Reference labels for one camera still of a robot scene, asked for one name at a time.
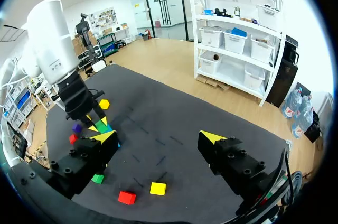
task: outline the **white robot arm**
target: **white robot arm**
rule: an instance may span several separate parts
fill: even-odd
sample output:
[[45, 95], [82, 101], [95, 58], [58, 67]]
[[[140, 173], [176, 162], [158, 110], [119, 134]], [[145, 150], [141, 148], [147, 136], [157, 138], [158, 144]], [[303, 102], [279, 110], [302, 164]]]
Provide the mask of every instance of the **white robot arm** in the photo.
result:
[[[93, 95], [76, 72], [79, 60], [73, 48], [61, 1], [44, 0], [38, 3], [27, 17], [27, 30], [29, 44], [19, 62], [16, 64], [6, 60], [0, 69], [1, 116], [7, 86], [18, 83], [24, 77], [37, 77], [42, 72], [49, 84], [59, 86], [58, 95], [64, 102], [66, 118], [81, 120], [88, 127], [94, 126], [86, 114], [93, 109], [100, 119], [105, 117], [96, 101], [104, 93], [99, 91]], [[20, 159], [13, 149], [6, 123], [3, 121], [1, 125], [3, 150], [12, 167]]]
[[37, 4], [28, 15], [27, 25], [29, 44], [23, 56], [18, 63], [7, 59], [0, 68], [0, 139], [10, 167], [21, 160], [12, 145], [6, 120], [2, 119], [8, 85], [28, 76], [37, 77], [41, 72], [48, 83], [59, 83], [74, 73], [79, 63], [60, 0], [44, 0]]

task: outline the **black bag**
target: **black bag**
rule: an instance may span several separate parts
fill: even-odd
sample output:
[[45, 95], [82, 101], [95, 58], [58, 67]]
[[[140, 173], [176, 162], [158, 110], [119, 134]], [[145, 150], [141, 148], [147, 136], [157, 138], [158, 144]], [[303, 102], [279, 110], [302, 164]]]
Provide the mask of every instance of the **black bag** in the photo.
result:
[[313, 111], [313, 122], [304, 134], [312, 143], [320, 136], [319, 116], [315, 111]]

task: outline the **green cube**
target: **green cube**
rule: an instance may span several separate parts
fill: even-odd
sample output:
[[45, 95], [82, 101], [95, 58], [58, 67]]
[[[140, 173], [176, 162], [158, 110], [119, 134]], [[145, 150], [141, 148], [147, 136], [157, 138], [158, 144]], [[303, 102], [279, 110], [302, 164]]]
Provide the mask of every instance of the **green cube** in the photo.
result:
[[94, 183], [99, 183], [102, 184], [102, 181], [104, 179], [104, 175], [94, 175], [93, 178], [91, 179]]
[[105, 133], [108, 130], [108, 127], [105, 125], [104, 122], [99, 121], [95, 124], [96, 129], [100, 132], [100, 133]]

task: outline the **wooden floor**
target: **wooden floor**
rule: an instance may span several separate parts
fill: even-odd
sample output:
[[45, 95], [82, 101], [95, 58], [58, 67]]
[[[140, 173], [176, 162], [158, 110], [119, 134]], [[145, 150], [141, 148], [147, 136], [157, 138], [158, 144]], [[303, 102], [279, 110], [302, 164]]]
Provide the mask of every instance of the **wooden floor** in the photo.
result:
[[[110, 61], [205, 100], [276, 134], [282, 139], [291, 140], [293, 142], [290, 157], [291, 171], [300, 170], [303, 174], [312, 171], [315, 144], [312, 144], [305, 136], [294, 139], [290, 132], [290, 121], [282, 116], [278, 108], [267, 102], [263, 107], [259, 107], [259, 99], [250, 94], [236, 88], [223, 91], [194, 79], [192, 42], [168, 39], [138, 40], [122, 48], [118, 53], [107, 57], [106, 62]], [[30, 152], [34, 152], [46, 139], [45, 117], [46, 112], [41, 108], [37, 108], [30, 116], [36, 122]]]

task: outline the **poster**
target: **poster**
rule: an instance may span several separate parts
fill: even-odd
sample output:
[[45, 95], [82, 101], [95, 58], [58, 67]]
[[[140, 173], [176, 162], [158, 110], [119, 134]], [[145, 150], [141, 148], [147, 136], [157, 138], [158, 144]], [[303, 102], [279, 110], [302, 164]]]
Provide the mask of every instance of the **poster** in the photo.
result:
[[101, 31], [117, 25], [116, 13], [113, 7], [101, 10], [89, 15], [89, 22], [93, 33]]

